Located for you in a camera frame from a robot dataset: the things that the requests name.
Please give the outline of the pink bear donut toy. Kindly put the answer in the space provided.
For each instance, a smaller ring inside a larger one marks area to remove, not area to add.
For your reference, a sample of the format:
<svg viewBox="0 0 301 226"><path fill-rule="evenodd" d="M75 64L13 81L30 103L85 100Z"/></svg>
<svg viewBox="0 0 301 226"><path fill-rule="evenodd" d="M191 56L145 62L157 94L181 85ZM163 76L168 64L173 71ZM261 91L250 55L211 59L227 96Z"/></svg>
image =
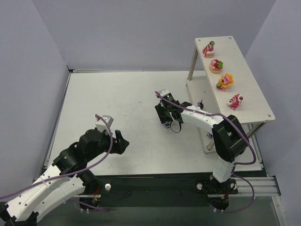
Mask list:
<svg viewBox="0 0 301 226"><path fill-rule="evenodd" d="M223 61L213 59L210 61L209 70L211 73L219 74L223 69Z"/></svg>

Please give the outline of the pink bear sunflower toy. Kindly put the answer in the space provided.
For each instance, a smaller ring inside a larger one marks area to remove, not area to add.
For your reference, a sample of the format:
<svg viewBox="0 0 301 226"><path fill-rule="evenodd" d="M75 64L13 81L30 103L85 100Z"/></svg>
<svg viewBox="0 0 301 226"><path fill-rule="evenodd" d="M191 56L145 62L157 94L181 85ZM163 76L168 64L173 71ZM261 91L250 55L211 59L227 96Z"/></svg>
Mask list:
<svg viewBox="0 0 301 226"><path fill-rule="evenodd" d="M216 88L225 91L226 88L230 87L234 83L233 76L231 74L225 74L220 77L216 84Z"/></svg>

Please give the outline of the pink bear strawberry hat toy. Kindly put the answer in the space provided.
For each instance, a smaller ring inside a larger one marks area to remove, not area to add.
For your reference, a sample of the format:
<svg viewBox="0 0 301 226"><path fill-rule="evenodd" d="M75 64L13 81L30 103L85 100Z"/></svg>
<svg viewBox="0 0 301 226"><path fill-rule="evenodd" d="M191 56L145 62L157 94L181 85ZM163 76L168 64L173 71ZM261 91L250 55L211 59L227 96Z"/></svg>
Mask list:
<svg viewBox="0 0 301 226"><path fill-rule="evenodd" d="M243 101L243 96L240 94L236 94L231 99L228 100L227 106L230 107L233 111L236 110L241 102Z"/></svg>

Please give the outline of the pink bear cake slice toy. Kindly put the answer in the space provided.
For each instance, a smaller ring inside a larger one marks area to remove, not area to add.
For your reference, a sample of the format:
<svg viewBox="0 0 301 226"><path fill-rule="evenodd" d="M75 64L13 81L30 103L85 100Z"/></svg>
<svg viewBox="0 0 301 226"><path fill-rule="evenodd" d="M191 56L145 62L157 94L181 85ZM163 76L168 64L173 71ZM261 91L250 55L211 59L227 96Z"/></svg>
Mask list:
<svg viewBox="0 0 301 226"><path fill-rule="evenodd" d="M214 41L210 41L202 50L202 54L205 58L214 57Z"/></svg>

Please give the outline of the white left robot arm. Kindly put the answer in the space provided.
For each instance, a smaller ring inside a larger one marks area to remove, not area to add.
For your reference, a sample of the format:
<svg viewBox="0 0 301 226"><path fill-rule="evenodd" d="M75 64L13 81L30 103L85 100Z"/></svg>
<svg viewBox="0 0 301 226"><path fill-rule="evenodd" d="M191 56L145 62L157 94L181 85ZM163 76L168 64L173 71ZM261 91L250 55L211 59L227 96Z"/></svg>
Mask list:
<svg viewBox="0 0 301 226"><path fill-rule="evenodd" d="M97 191L96 176L87 164L102 153L123 154L129 146L119 130L90 129L60 152L51 166L16 198L1 202L0 218L7 226L35 226L48 212L85 190Z"/></svg>

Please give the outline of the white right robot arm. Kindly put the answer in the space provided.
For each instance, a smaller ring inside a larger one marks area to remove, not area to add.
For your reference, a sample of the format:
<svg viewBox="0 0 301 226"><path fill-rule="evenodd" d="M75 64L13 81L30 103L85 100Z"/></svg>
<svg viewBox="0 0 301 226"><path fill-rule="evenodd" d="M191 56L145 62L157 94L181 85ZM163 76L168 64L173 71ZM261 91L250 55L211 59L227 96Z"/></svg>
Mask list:
<svg viewBox="0 0 301 226"><path fill-rule="evenodd" d="M238 119L229 115L226 119L217 115L211 116L202 111L200 107L191 103L174 104L160 100L155 106L159 120L162 124L170 124L173 121L194 125L212 136L215 151L218 155L217 164L213 170L213 177L219 182L226 182L233 174L236 158L244 153L247 148L248 138L243 131Z"/></svg>

